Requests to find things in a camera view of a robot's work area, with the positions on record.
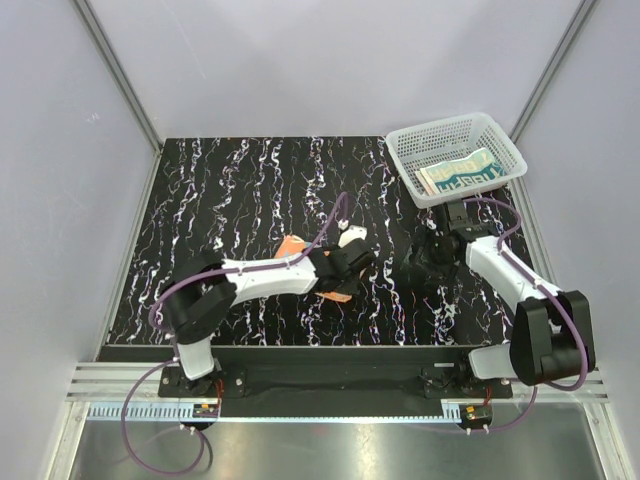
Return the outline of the orange dotted checkered towel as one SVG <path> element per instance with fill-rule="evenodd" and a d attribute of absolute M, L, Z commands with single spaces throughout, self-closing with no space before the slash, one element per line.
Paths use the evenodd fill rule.
<path fill-rule="evenodd" d="M 310 243 L 296 235 L 286 235 L 280 243 L 275 258 L 283 258 L 297 253 L 301 253 Z M 358 282 L 355 283 L 351 292 L 347 292 L 348 288 L 344 287 L 340 291 L 315 293 L 316 296 L 337 303 L 347 303 L 353 299 L 358 293 Z"/>

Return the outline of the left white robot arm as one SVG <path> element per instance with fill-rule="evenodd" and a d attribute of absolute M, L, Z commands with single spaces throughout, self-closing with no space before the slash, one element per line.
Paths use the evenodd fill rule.
<path fill-rule="evenodd" d="M 216 382 L 211 335 L 231 308 L 279 295 L 353 295 L 375 260 L 360 238 L 343 246 L 309 246 L 263 260 L 235 261 L 209 252 L 174 275 L 152 307 L 150 319 L 160 321 L 172 335 L 181 384 L 193 395 L 203 396 Z"/>

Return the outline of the rabbit print towel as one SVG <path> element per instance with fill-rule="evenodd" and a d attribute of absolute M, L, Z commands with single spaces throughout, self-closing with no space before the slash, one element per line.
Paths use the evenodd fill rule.
<path fill-rule="evenodd" d="M 464 158 L 442 161 L 415 172 L 416 178 L 430 196 L 493 182 L 505 174 L 505 169 L 485 147 Z"/>

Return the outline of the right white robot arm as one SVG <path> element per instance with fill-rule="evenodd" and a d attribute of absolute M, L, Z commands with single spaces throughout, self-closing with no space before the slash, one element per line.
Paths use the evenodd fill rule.
<path fill-rule="evenodd" d="M 455 387 L 470 397 L 492 380 L 580 389 L 596 367 L 588 299 L 538 275 L 508 247 L 509 234 L 472 219 L 467 204 L 456 200 L 436 206 L 441 232 L 418 232 L 402 263 L 413 287 L 443 287 L 466 267 L 498 293 L 514 316 L 508 342 L 463 356 L 453 374 Z"/>

